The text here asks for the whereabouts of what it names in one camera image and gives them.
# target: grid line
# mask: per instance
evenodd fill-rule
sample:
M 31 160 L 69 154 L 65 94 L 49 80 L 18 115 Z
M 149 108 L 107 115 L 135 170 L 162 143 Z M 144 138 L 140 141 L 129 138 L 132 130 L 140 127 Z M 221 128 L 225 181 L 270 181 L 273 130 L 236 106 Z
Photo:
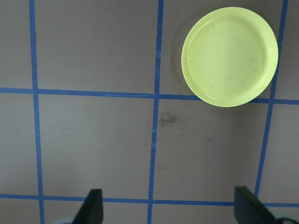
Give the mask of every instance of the grid line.
M 151 140 L 150 167 L 149 167 L 149 197 L 148 197 L 147 224 L 151 224 L 153 202 L 154 202 L 153 196 L 154 196 L 157 126 L 158 126 L 159 95 L 160 95 L 163 9 L 164 9 L 164 0 L 158 0 L 157 40 L 156 40 L 156 60 L 155 60 L 156 61 L 156 64 L 155 64 L 155 92 L 154 92 L 153 124 L 152 124 L 152 136 L 151 136 L 152 140 Z
M 284 0 L 282 7 L 281 7 L 281 16 L 280 16 L 280 25 L 279 25 L 279 34 L 278 34 L 278 63 L 277 63 L 274 77 L 272 79 L 272 85 L 271 85 L 271 91 L 270 91 L 270 99 L 269 99 L 269 105 L 268 105 L 268 111 L 267 111 L 265 130 L 264 130 L 264 135 L 263 135 L 262 150 L 261 150 L 260 162 L 259 162 L 257 177 L 256 177 L 256 187 L 255 187 L 255 192 L 254 192 L 256 197 L 258 197 L 260 187 L 261 187 L 263 166 L 264 166 L 264 162 L 265 162 L 268 137 L 269 137 L 269 131 L 270 131 L 270 126 L 271 126 L 272 111 L 273 111 L 273 105 L 275 102 L 274 97 L 275 97 L 275 90 L 276 90 L 276 84 L 277 84 L 277 78 L 278 78 L 278 70 L 279 70 L 279 64 L 280 64 L 282 44 L 283 44 L 283 39 L 284 39 L 287 7 L 288 7 L 288 0 Z
M 0 87 L 0 93 L 16 93 L 16 94 L 34 94 L 36 91 L 33 89 L 22 88 L 7 88 Z M 147 98 L 154 99 L 154 93 L 142 92 L 109 92 L 109 91 L 84 91 L 84 90 L 54 90 L 54 89 L 38 89 L 38 94 L 43 95 L 68 95 L 68 96 L 88 96 L 88 97 L 120 97 L 120 98 Z M 195 95 L 178 95 L 178 94 L 158 94 L 159 99 L 170 100 L 197 100 L 201 99 Z M 267 98 L 255 98 L 249 103 L 268 104 Z M 274 99 L 273 104 L 285 105 L 299 105 L 299 99 Z
M 32 89 L 33 89 L 33 111 L 34 111 L 34 126 L 35 126 L 35 139 L 36 139 L 36 169 L 37 169 L 37 184 L 38 184 L 38 200 L 39 200 L 40 223 L 44 224 L 45 218 L 44 218 L 44 206 L 43 206 L 43 171 L 42 171 L 41 134 L 40 134 L 39 102 L 38 102 L 36 21 L 35 21 L 34 0 L 29 0 L 29 24 L 30 24 Z
M 0 199 L 24 199 L 24 200 L 39 200 L 39 196 L 34 195 L 12 195 L 0 194 Z M 85 197 L 67 197 L 67 196 L 44 196 L 44 201 L 69 201 L 83 202 Z M 132 199 L 132 198 L 103 198 L 105 203 L 136 203 L 147 204 L 147 199 Z M 180 200 L 153 200 L 153 204 L 171 204 L 171 205 L 202 205 L 202 206 L 234 206 L 234 202 L 220 201 L 180 201 Z M 299 203 L 263 203 L 266 207 L 277 208 L 299 208 Z

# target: gray floor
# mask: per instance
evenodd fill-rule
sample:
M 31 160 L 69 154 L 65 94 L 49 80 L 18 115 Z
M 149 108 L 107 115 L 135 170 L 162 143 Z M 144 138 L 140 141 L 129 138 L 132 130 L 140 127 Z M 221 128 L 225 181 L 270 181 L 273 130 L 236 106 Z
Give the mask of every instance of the gray floor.
M 234 186 L 256 191 L 258 173 L 260 200 L 299 219 L 298 0 L 288 2 L 275 99 L 269 85 L 234 108 L 193 96 L 180 68 L 184 39 L 228 6 L 258 13 L 279 38 L 282 0 L 29 3 L 0 1 L 0 223 L 73 217 L 89 189 L 102 188 L 105 224 L 236 224 Z

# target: plastic plate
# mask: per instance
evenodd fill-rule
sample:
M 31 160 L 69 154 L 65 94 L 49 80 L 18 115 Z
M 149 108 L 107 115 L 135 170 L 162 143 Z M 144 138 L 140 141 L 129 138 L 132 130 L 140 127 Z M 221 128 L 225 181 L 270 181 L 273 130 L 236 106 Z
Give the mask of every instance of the plastic plate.
M 185 80 L 202 100 L 216 106 L 242 105 L 272 80 L 278 46 L 269 24 L 240 7 L 215 10 L 189 32 L 182 51 Z

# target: table surface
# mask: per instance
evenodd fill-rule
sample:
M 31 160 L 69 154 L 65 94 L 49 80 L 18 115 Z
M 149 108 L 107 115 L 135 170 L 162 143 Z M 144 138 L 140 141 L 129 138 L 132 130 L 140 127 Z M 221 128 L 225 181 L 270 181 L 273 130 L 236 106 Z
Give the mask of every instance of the table surface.
M 261 15 L 278 70 L 233 108 L 193 95 L 183 42 L 222 7 Z M 234 186 L 299 219 L 298 0 L 2 0 L 0 223 L 236 224 Z

